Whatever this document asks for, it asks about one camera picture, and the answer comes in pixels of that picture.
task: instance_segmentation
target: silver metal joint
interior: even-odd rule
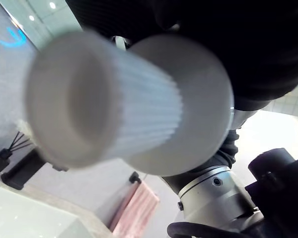
[[[214,167],[191,181],[179,197],[187,222],[225,230],[244,229],[255,208],[243,184],[226,166]]]

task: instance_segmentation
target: black cloth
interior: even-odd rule
[[[82,27],[133,43],[179,23],[178,34],[220,58],[238,110],[262,108],[298,85],[298,0],[66,2]]]

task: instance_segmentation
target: black wire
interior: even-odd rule
[[[18,137],[19,134],[20,134],[20,131],[18,131],[18,133],[16,134],[16,136],[15,136],[15,138],[13,139],[13,141],[12,141],[12,143],[11,143],[9,149],[11,149],[11,147],[14,145],[14,142],[15,142],[15,140],[16,140],[16,138]]]
[[[244,234],[190,222],[171,223],[167,228],[167,232],[171,238],[191,238],[192,236],[201,238],[250,238]]]
[[[23,145],[24,143],[28,142],[29,140],[30,140],[30,139],[26,139],[26,140],[20,142],[20,143],[17,144],[17,145],[13,145],[10,149],[14,149],[15,147],[18,147],[18,146],[20,146],[20,145]]]
[[[24,136],[24,134],[22,134],[10,147],[9,149],[11,149],[22,137]]]
[[[11,152],[14,152],[14,151],[16,151],[16,150],[22,149],[22,148],[24,148],[24,147],[27,147],[27,146],[29,146],[29,145],[32,145],[32,143],[29,143],[29,144],[23,145],[23,146],[21,146],[21,147],[18,147],[18,148],[13,148],[13,149],[11,149],[10,151],[11,151]]]

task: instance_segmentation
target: white pleated filter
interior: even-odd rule
[[[29,73],[26,107],[43,155],[69,168],[157,147],[182,114],[166,72],[94,32],[67,33],[42,50]]]

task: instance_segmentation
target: screw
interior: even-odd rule
[[[183,204],[182,202],[178,202],[178,208],[180,209],[180,211],[183,211]]]
[[[213,179],[213,184],[215,186],[221,186],[223,184],[223,181],[221,179],[219,179],[219,178],[214,178]]]

